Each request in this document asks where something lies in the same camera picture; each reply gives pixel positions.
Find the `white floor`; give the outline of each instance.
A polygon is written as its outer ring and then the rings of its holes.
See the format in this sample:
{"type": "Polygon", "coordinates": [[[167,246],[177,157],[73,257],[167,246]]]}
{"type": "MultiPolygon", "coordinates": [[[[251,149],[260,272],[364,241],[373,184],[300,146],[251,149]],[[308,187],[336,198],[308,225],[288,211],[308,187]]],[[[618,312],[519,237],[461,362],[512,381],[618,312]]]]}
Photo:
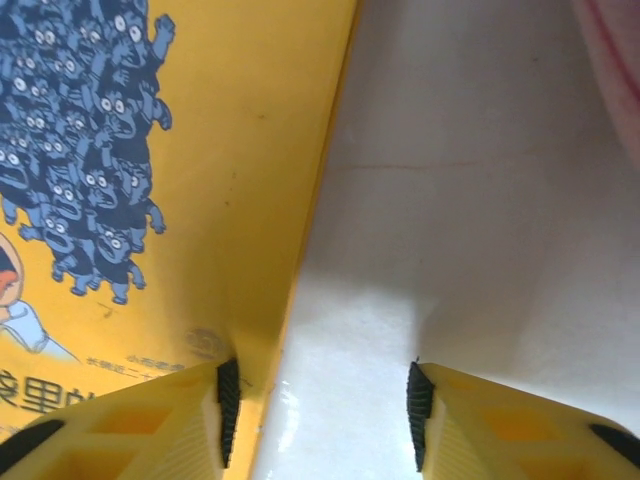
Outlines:
{"type": "Polygon", "coordinates": [[[418,355],[640,433],[640,174],[567,3],[365,2],[254,478],[417,480],[418,355]]]}

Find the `yellow surface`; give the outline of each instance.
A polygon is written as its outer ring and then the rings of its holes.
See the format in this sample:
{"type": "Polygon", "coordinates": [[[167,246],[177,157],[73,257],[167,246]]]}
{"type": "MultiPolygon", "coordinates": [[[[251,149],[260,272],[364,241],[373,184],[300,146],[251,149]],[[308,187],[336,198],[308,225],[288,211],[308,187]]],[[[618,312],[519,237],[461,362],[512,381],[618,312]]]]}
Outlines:
{"type": "Polygon", "coordinates": [[[40,417],[64,422],[6,480],[219,480],[216,367],[206,363],[40,417]]]}
{"type": "Polygon", "coordinates": [[[429,480],[612,480],[640,472],[589,429],[591,413],[435,364],[422,473],[429,480]]]}
{"type": "Polygon", "coordinates": [[[244,399],[225,478],[248,477],[356,3],[150,2],[151,22],[168,13],[176,24],[158,74],[174,124],[150,135],[152,198],[167,232],[147,234],[134,255],[147,287],[132,286],[129,304],[118,306],[105,284],[71,295],[68,276],[51,279],[46,245],[0,227],[24,264],[22,300],[82,362],[27,353],[0,333],[2,388],[16,389],[15,405],[0,401],[0,435],[37,415],[24,408],[36,384],[27,377],[55,384],[49,405],[64,406],[223,355],[226,324],[244,399]]]}

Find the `crowd of cartoon figures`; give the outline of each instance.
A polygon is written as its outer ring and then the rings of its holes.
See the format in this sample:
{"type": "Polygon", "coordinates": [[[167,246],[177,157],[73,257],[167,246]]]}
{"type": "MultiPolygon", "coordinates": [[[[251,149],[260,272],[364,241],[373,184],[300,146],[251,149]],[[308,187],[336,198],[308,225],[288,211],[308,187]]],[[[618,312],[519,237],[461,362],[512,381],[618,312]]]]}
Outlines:
{"type": "Polygon", "coordinates": [[[175,36],[148,28],[148,0],[0,0],[0,194],[4,220],[53,254],[54,280],[85,295],[108,282],[127,303],[144,276],[151,200],[147,137],[172,125],[157,73],[175,36]]]}

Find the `black rubber strip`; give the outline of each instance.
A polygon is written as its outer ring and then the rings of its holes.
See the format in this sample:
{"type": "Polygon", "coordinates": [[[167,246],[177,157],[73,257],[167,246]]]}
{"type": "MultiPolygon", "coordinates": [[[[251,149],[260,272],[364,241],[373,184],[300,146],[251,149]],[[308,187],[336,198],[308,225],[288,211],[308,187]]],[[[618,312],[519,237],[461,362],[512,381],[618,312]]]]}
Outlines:
{"type": "Polygon", "coordinates": [[[600,439],[640,469],[640,438],[617,428],[592,423],[589,428],[600,439]]]}
{"type": "Polygon", "coordinates": [[[422,471],[427,451],[425,440],[426,421],[431,417],[435,385],[420,370],[416,362],[411,362],[407,382],[407,414],[411,427],[411,440],[416,456],[418,472],[422,471]]]}
{"type": "Polygon", "coordinates": [[[42,445],[64,426],[62,420],[49,420],[20,430],[0,445],[0,476],[42,445]]]}
{"type": "Polygon", "coordinates": [[[222,462],[224,468],[228,468],[240,413],[240,371],[235,358],[218,367],[218,403],[222,411],[220,428],[222,462]]]}

